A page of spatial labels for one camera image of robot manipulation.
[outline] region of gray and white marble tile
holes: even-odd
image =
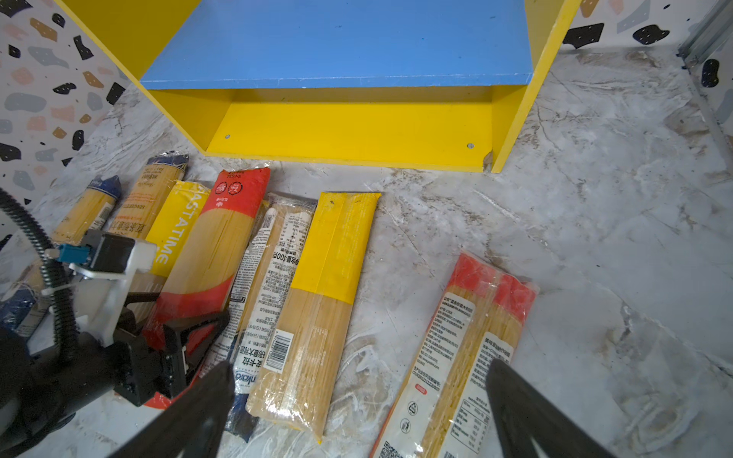
[[[670,50],[558,56],[499,175],[272,163],[270,189],[381,191],[322,444],[263,421],[220,456],[365,457],[461,249],[541,288],[514,367],[619,457],[733,448],[733,180]],[[200,155],[128,90],[35,209],[50,229],[96,174]],[[28,259],[0,253],[7,286]],[[28,456],[107,454],[156,412],[112,394]],[[482,456],[499,455],[495,438]]]

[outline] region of white label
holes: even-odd
[[[287,354],[290,353],[290,344],[292,344],[293,336],[294,334],[292,333],[275,329],[273,346],[270,348],[267,360],[265,360],[265,369],[282,374],[285,361],[287,361]]]
[[[234,361],[237,394],[248,394],[259,374],[270,337],[295,276],[295,268],[301,260],[310,224],[311,215],[307,212],[285,215],[280,239],[257,293],[252,315],[239,338]],[[282,371],[269,369],[278,373]]]
[[[199,375],[200,377],[205,376],[214,366],[225,359],[229,359],[231,356],[234,342],[237,338],[237,331],[239,330],[239,321],[242,319],[244,304],[249,294],[249,288],[252,286],[254,274],[257,272],[257,266],[268,244],[276,214],[277,210],[274,208],[270,208],[265,213],[262,226],[244,252],[242,262],[239,264],[237,275],[232,284],[232,292],[229,294],[229,324],[226,325],[226,328],[216,339],[209,353],[206,355]]]
[[[99,210],[99,214],[96,218],[94,218],[94,221],[92,222],[92,225],[89,226],[90,229],[102,229],[102,226],[104,226],[105,221],[107,221],[107,218],[109,217],[109,214],[112,212],[113,205],[109,204],[108,202],[105,202],[102,206],[102,210]]]
[[[509,364],[514,348],[492,333],[484,335],[481,349],[471,368],[458,409],[451,423],[439,457],[475,458],[479,456],[486,433],[491,430],[491,410],[486,394],[486,375],[494,358]]]
[[[475,308],[474,303],[451,292],[443,296],[375,457],[414,458],[422,453],[422,438]]]

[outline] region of yellow and blue shelf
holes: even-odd
[[[58,3],[207,155],[500,172],[580,2]]]

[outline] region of yellow label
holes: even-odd
[[[199,183],[176,181],[145,237],[158,246],[150,273],[168,278],[210,192]]]
[[[354,303],[380,193],[321,193],[292,288]]]

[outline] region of pasta package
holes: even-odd
[[[94,178],[51,235],[55,243],[78,245],[89,229],[100,229],[122,194],[117,175]],[[0,326],[30,338],[45,316],[50,302],[41,295],[45,288],[41,261],[28,266],[0,301]]]
[[[119,177],[96,177],[51,235],[55,243],[78,245],[89,229],[102,229],[122,194]]]
[[[224,309],[269,180],[268,168],[219,174],[143,328],[148,345],[164,348],[163,324],[168,320]],[[209,332],[191,333],[187,355]]]
[[[323,436],[379,193],[322,193],[246,409]]]
[[[486,376],[509,363],[537,291],[461,253],[371,457],[475,458],[492,424]]]
[[[270,208],[247,247],[229,296],[229,326],[212,347],[201,373],[233,362],[235,403],[226,428],[249,440],[257,420],[245,410],[287,292],[300,262],[316,201],[269,195]]]
[[[188,167],[188,155],[165,152],[148,159],[130,195],[109,227],[112,234],[144,239],[177,180]]]
[[[210,192],[209,188],[196,182],[176,181],[145,237],[146,241],[158,247],[155,260],[148,272],[135,275],[130,291],[160,292],[163,289]],[[135,314],[136,321],[142,322],[154,304],[134,303],[128,308]]]

